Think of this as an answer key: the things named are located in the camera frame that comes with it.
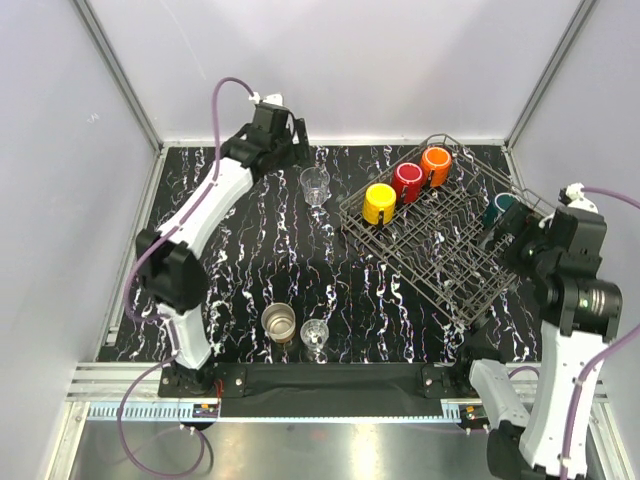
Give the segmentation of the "yellow mug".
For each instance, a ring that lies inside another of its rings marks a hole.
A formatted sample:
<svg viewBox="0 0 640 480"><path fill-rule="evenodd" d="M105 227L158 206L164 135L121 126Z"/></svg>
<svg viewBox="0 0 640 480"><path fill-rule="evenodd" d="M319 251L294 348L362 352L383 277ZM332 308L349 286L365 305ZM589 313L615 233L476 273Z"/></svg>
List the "yellow mug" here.
<svg viewBox="0 0 640 480"><path fill-rule="evenodd" d="M371 184L365 192L362 216L370 225L386 225L391 222L396 205L396 192L386 183Z"/></svg>

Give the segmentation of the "dark green mug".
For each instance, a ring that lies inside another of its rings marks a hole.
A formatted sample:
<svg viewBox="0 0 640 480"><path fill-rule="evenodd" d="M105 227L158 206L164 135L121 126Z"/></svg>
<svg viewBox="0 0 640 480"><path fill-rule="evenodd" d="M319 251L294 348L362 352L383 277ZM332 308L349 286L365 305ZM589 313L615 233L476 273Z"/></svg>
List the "dark green mug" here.
<svg viewBox="0 0 640 480"><path fill-rule="evenodd" d="M516 202L519 198L509 192L497 194L488 204L483 214L483 226L492 227L496 221Z"/></svg>

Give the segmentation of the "orange mug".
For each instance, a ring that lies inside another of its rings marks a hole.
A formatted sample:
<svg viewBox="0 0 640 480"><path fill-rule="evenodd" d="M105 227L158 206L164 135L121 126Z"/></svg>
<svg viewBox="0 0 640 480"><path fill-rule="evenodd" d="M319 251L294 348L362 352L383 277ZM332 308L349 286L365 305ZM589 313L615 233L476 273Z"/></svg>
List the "orange mug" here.
<svg viewBox="0 0 640 480"><path fill-rule="evenodd" d="M453 163L452 154L444 147L431 146L422 153L420 166L425 175L425 185L436 188L443 185Z"/></svg>

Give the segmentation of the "red mug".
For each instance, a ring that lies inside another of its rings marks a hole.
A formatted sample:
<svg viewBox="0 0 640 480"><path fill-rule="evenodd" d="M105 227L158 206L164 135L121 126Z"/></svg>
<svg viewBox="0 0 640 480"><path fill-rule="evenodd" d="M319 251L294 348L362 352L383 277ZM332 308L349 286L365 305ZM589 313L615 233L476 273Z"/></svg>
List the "red mug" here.
<svg viewBox="0 0 640 480"><path fill-rule="evenodd" d="M411 162L403 162L395 167L391 181L391 187L396 193L398 204L415 202L420 196L425 183L425 175L422 168Z"/></svg>

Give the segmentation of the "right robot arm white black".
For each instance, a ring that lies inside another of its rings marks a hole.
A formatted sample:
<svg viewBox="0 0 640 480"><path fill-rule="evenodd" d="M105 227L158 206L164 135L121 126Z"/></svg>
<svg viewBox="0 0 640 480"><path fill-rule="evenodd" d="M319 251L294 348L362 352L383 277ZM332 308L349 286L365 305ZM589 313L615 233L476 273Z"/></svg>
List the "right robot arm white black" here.
<svg viewBox="0 0 640 480"><path fill-rule="evenodd" d="M515 201L492 230L495 239L512 236L504 264L534 286L542 340L536 397L526 409L506 365L489 358L458 367L454 388L482 400L494 477L584 479L598 371L623 305L619 287L597 277L607 225L594 207L559 206L542 217Z"/></svg>

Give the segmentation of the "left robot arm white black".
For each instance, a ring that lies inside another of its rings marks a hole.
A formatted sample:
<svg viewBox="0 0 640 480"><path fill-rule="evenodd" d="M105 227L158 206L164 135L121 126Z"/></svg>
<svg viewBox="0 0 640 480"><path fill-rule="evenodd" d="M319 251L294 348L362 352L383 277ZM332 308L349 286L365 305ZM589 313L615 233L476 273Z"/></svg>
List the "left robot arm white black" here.
<svg viewBox="0 0 640 480"><path fill-rule="evenodd" d="M254 116L224 142L216 161L184 205L157 229L136 238L141 286L155 301L171 342L170 365L194 397L209 394L215 373L207 367L203 303L209 277L201 255L218 224L265 175L308 159L306 123L293 115L281 94L258 97Z"/></svg>

